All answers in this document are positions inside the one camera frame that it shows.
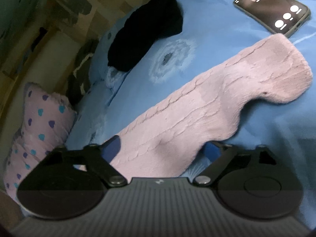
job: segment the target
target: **gray ribbed surface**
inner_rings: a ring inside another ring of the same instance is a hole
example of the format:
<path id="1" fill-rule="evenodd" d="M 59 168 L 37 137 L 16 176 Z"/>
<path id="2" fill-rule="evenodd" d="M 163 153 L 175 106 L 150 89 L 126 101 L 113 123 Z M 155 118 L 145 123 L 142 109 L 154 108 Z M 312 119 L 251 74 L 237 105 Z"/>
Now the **gray ribbed surface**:
<path id="1" fill-rule="evenodd" d="M 133 179 L 111 189 L 99 206 L 75 219 L 50 222 L 26 218 L 17 237 L 215 236 L 300 237 L 309 231 L 292 217 L 253 222 L 224 209 L 211 190 L 185 178 Z"/>

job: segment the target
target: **flower pattern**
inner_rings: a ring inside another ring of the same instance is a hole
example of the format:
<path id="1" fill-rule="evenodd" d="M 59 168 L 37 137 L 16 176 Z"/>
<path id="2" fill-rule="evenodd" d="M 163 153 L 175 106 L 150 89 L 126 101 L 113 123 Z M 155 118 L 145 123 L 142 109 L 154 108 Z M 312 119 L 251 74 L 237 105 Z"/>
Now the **flower pattern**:
<path id="1" fill-rule="evenodd" d="M 175 72 L 185 70 L 194 58 L 195 42 L 188 39 L 178 39 L 161 47 L 153 58 L 149 70 L 150 80 L 161 83 Z"/>
<path id="2" fill-rule="evenodd" d="M 114 88 L 115 83 L 124 75 L 126 72 L 118 71 L 114 67 L 109 67 L 106 74 L 105 83 L 109 89 Z"/>

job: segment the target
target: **phone screen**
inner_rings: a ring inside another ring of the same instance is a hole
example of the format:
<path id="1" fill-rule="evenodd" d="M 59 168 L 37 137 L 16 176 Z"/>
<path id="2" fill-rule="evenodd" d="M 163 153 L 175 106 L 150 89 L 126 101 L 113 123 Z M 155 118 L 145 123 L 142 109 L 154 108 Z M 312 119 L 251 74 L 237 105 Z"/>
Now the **phone screen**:
<path id="1" fill-rule="evenodd" d="M 285 34 L 307 13 L 308 8 L 295 0 L 235 0 L 276 33 Z"/>

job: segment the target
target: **black cloth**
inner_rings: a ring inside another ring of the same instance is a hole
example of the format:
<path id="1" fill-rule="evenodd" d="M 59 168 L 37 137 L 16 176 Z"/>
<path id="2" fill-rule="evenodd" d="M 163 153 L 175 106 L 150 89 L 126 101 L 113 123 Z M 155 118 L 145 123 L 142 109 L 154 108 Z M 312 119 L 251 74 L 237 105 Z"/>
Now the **black cloth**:
<path id="1" fill-rule="evenodd" d="M 151 0 L 138 8 L 116 34 L 108 51 L 108 66 L 127 72 L 153 43 L 182 32 L 183 17 L 176 0 Z"/>

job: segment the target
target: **black clamp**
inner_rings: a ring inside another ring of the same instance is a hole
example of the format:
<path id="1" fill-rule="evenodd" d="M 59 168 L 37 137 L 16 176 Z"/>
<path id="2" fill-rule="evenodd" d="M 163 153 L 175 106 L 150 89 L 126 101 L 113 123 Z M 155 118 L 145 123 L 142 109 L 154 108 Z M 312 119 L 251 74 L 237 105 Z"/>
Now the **black clamp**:
<path id="1" fill-rule="evenodd" d="M 74 165 L 85 165 L 87 171 Z M 33 216 L 61 220 L 91 210 L 109 188 L 125 185 L 127 180 L 102 158 L 100 146 L 91 144 L 75 151 L 60 146 L 21 182 L 17 198 Z"/>
<path id="2" fill-rule="evenodd" d="M 303 197 L 297 177 L 266 146 L 222 147 L 222 155 L 193 183 L 213 189 L 224 206 L 255 219 L 288 215 Z"/>

